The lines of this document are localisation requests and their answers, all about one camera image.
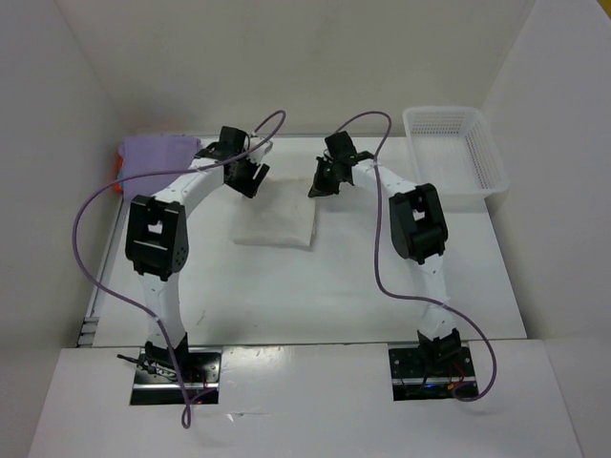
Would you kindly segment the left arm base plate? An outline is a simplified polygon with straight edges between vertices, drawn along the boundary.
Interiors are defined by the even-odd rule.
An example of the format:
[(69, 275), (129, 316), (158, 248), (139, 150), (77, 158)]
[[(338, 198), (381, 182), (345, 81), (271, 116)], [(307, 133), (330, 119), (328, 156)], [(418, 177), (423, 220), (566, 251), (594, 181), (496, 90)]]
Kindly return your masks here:
[[(182, 378), (190, 400), (196, 405), (216, 405), (219, 401), (221, 356), (218, 349), (191, 348), (184, 361)], [(183, 405), (176, 371), (170, 362), (157, 362), (141, 348), (136, 358), (125, 361), (136, 366), (131, 406)]]

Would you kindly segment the white t shirt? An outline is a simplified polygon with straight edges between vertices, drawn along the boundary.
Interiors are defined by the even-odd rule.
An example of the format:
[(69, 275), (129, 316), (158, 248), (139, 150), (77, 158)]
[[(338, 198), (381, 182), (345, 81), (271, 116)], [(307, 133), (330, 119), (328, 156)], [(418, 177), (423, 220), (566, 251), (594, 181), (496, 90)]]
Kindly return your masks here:
[(316, 231), (316, 201), (305, 179), (266, 178), (253, 198), (241, 198), (231, 220), (238, 245), (309, 248)]

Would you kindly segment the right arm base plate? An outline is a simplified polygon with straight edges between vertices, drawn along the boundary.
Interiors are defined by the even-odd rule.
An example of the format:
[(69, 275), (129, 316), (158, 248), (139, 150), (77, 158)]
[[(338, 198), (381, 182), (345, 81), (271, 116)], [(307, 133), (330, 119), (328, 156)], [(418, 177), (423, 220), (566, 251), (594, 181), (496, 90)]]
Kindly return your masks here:
[(472, 398), (479, 394), (468, 346), (435, 368), (427, 368), (416, 346), (389, 349), (392, 394), (395, 402), (451, 399), (454, 394)]

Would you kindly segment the orange t shirt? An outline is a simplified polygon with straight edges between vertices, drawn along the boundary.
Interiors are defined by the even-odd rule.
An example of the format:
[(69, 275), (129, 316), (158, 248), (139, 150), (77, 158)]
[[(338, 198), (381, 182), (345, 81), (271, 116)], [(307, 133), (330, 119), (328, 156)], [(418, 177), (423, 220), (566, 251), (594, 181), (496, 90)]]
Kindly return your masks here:
[[(115, 163), (115, 180), (116, 180), (116, 182), (117, 182), (117, 179), (116, 179), (117, 175), (119, 173), (122, 173), (122, 165), (123, 165), (123, 158), (122, 158), (122, 156), (120, 155), (119, 152), (116, 152), (116, 163)], [(116, 183), (114, 184), (113, 189), (114, 189), (114, 192), (116, 193), (115, 185), (116, 185)]]

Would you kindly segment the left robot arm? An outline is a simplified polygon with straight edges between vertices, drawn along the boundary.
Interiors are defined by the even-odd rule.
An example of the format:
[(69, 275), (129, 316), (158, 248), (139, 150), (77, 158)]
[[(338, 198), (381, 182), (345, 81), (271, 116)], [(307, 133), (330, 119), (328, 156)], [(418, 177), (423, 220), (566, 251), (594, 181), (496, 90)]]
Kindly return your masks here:
[(224, 126), (219, 139), (196, 153), (189, 174), (176, 177), (151, 196), (130, 204), (126, 258), (138, 274), (149, 320), (140, 365), (191, 370), (187, 331), (180, 316), (179, 272), (189, 255), (187, 220), (215, 190), (228, 186), (247, 198), (256, 196), (269, 166), (263, 158), (273, 142)]

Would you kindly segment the lavender t shirt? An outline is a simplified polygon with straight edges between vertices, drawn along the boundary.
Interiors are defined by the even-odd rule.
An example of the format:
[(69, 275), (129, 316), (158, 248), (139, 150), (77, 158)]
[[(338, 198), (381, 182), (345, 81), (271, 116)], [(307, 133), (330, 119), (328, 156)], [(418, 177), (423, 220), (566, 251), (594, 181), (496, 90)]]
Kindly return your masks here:
[[(117, 151), (123, 158), (122, 177), (186, 170), (200, 150), (200, 140), (189, 135), (126, 136)], [(178, 175), (140, 177), (123, 181), (123, 199), (151, 196), (173, 182)]]

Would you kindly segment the teal t shirt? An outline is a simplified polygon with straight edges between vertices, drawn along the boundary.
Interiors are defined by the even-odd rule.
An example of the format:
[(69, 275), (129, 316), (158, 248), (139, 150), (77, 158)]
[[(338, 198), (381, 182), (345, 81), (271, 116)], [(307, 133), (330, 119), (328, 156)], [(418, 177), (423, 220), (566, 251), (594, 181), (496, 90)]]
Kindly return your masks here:
[(117, 175), (117, 183), (115, 185), (115, 190), (117, 193), (119, 194), (123, 194), (123, 179), (122, 179), (122, 173), (119, 173)]

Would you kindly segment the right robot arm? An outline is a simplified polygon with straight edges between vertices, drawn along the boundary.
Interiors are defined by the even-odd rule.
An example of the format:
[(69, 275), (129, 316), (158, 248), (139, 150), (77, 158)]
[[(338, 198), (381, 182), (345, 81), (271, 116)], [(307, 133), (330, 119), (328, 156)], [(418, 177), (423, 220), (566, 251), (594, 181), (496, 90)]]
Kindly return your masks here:
[(374, 274), (380, 282), (379, 248), (382, 222), (390, 225), (390, 240), (397, 255), (417, 269), (424, 292), (410, 299), (424, 302), (417, 330), (423, 376), (443, 374), (461, 347), (451, 312), (443, 272), (448, 226), (436, 188), (415, 184), (378, 164), (372, 153), (359, 152), (345, 131), (325, 138), (326, 151), (317, 158), (317, 168), (308, 192), (311, 198), (337, 195), (348, 183), (372, 191), (378, 197)]

